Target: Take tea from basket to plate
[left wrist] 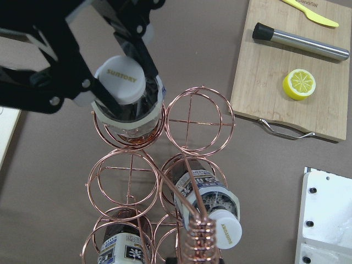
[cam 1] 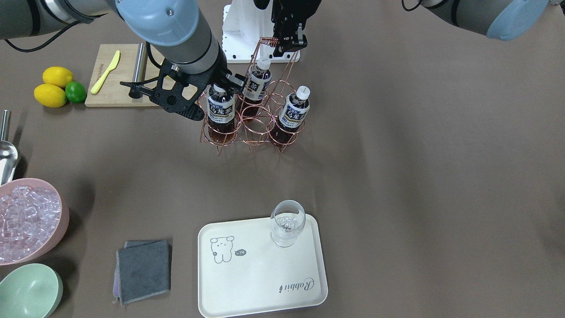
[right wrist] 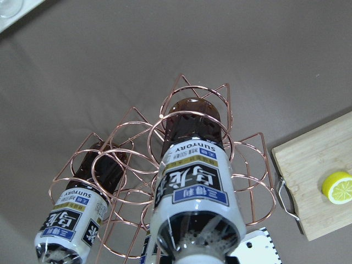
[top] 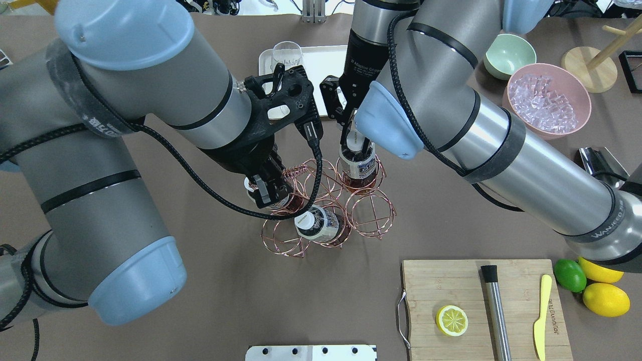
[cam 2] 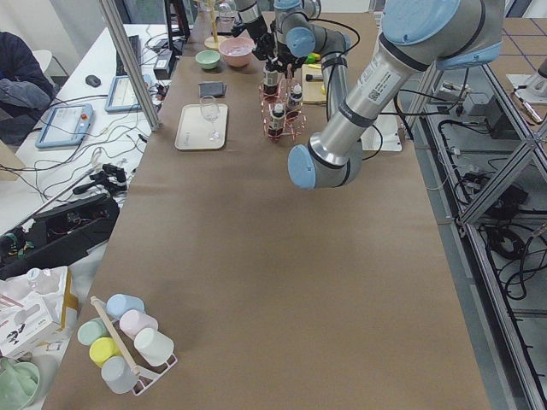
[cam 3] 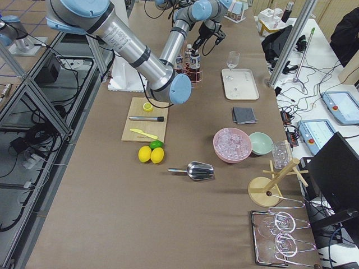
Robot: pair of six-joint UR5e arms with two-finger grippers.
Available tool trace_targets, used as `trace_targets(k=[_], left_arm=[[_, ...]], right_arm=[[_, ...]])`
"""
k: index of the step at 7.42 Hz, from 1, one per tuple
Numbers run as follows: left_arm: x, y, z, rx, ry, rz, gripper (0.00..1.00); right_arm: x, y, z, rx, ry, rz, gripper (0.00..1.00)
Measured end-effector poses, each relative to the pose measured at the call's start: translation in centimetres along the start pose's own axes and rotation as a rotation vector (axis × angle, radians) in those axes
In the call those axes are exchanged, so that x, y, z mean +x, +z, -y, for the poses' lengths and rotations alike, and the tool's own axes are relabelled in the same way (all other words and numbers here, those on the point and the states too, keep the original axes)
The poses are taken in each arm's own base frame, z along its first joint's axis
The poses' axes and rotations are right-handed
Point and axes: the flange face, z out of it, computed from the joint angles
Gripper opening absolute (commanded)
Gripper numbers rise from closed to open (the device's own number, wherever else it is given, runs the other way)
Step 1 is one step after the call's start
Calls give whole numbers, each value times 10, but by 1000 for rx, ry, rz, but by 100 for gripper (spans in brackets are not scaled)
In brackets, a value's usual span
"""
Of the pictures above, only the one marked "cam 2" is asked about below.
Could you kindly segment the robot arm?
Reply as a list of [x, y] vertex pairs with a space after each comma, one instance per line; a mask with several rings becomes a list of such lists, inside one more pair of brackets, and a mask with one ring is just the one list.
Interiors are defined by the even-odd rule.
[[362, 166], [361, 137], [408, 78], [494, 61], [502, 47], [503, 1], [388, 1], [379, 48], [352, 89], [337, 94], [326, 127], [292, 148], [288, 172], [301, 189], [350, 183]]
[[235, 4], [239, 20], [232, 27], [232, 35], [236, 38], [243, 31], [247, 31], [255, 43], [253, 54], [256, 58], [273, 62], [276, 59], [274, 35], [268, 31], [257, 1], [235, 0]]

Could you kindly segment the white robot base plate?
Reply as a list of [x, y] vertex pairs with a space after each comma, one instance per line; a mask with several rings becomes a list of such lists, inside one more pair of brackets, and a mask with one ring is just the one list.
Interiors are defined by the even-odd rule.
[[380, 115], [373, 126], [361, 136], [363, 151], [399, 152], [403, 149], [398, 135], [398, 119], [393, 115]]

